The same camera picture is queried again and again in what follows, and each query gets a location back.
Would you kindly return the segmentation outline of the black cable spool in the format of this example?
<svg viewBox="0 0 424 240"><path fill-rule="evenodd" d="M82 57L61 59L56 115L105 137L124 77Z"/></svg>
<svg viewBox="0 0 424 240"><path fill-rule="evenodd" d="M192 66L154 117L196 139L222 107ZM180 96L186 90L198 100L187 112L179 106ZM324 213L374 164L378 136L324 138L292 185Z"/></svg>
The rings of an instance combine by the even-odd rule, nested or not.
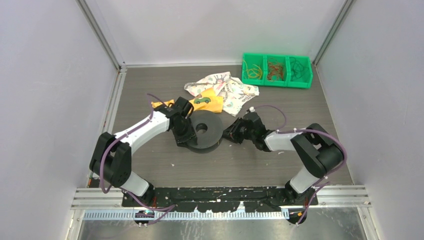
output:
<svg viewBox="0 0 424 240"><path fill-rule="evenodd" d="M196 142L187 143L187 148L198 154L214 151L222 141L224 126L218 114L208 110L197 110L189 118L196 135Z"/></svg>

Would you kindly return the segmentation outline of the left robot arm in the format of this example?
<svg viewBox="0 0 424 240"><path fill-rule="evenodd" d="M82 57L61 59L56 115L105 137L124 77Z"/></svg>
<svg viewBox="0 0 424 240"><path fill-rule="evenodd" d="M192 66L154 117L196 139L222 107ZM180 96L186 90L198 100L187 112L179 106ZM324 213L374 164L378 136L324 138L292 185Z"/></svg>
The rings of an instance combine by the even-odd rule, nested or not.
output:
<svg viewBox="0 0 424 240"><path fill-rule="evenodd" d="M193 104L179 97L174 103L161 103L151 108L150 114L121 132L102 133L96 143L89 169L99 176L103 193L110 188L121 188L134 195L141 207L153 202L151 183L132 171L132 156L144 144L162 133L171 131L177 146L197 144L195 128L190 119Z"/></svg>

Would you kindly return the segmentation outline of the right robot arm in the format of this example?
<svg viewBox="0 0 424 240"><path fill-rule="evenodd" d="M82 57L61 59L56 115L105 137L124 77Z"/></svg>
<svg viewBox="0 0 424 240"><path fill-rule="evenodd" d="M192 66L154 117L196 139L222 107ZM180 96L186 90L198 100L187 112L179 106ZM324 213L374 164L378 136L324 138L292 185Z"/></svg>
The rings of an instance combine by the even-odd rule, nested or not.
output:
<svg viewBox="0 0 424 240"><path fill-rule="evenodd" d="M282 190L283 199L291 205L310 200L313 187L346 163L343 145L318 123L306 128L280 131L267 129L256 112L247 112L227 127L222 137L236 144L244 140L264 152L294 151L303 167Z"/></svg>

